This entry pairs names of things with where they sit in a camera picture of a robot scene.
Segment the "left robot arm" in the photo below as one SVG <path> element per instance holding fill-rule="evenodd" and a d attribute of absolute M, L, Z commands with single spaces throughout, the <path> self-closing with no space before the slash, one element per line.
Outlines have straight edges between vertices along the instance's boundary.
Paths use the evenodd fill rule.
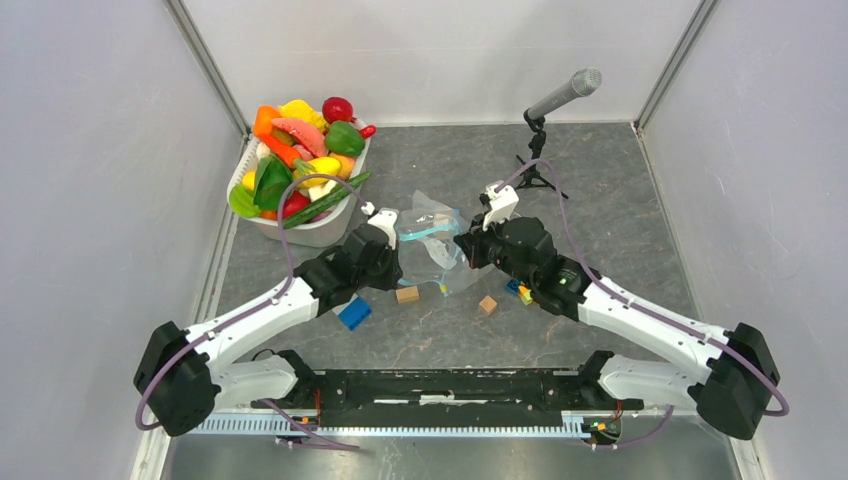
<path fill-rule="evenodd" d="M 141 395 L 136 425 L 172 436 L 195 429 L 213 412 L 259 400 L 306 405 L 313 379 L 281 355 L 242 356 L 283 331 L 349 304 L 364 288 L 391 290 L 401 277 L 398 240 L 374 220 L 345 242 L 303 262 L 278 285 L 226 314 L 180 328 L 153 330 L 133 378 Z"/>

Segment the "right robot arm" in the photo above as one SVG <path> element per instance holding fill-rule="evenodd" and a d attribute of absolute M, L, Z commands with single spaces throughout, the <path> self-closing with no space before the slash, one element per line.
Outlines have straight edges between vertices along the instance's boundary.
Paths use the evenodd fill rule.
<path fill-rule="evenodd" d="M 763 333 L 703 323 L 632 295 L 609 278 L 560 254 L 536 218 L 484 227 L 475 217 L 455 236 L 470 267 L 493 266 L 524 284 L 546 312 L 619 335 L 657 355 L 655 361 L 607 356 L 577 382 L 580 400 L 602 408 L 638 399 L 693 409 L 710 426 L 740 440 L 754 437 L 780 374 Z"/>

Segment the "clear zip top bag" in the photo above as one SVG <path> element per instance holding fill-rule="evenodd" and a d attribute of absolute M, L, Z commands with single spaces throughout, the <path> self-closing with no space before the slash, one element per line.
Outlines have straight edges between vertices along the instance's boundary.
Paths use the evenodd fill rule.
<path fill-rule="evenodd" d="M 432 229 L 435 213 L 452 214 L 459 223 L 455 234 L 435 233 Z M 445 296 L 457 294 L 479 281 L 494 267 L 482 269 L 468 266 L 463 252 L 453 237 L 469 227 L 457 209 L 429 198 L 417 190 L 412 195 L 412 207 L 399 214 L 395 225 L 398 239 L 399 265 L 403 287 L 434 283 Z"/>

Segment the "green toy cucumber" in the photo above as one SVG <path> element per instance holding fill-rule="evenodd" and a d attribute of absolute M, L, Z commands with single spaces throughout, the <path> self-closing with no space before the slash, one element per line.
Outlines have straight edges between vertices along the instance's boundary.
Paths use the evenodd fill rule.
<path fill-rule="evenodd" d="M 284 217 L 280 224 L 281 228 L 288 230 L 305 224 L 331 207 L 335 207 L 351 195 L 357 199 L 360 206 L 365 210 L 373 209 L 373 205 L 370 204 L 359 191 L 360 187 L 367 182 L 371 176 L 372 173 L 370 171 L 365 171 L 364 173 L 355 175 L 351 180 L 343 180 L 337 176 L 316 173 L 306 175 L 299 180 L 293 181 L 290 187 L 283 194 L 283 200 L 288 200 L 291 197 L 293 190 L 306 180 L 322 178 L 326 179 L 328 182 L 334 182 L 334 185 L 327 193 L 317 200 L 312 201 L 308 206 L 292 213 L 288 217 Z"/>

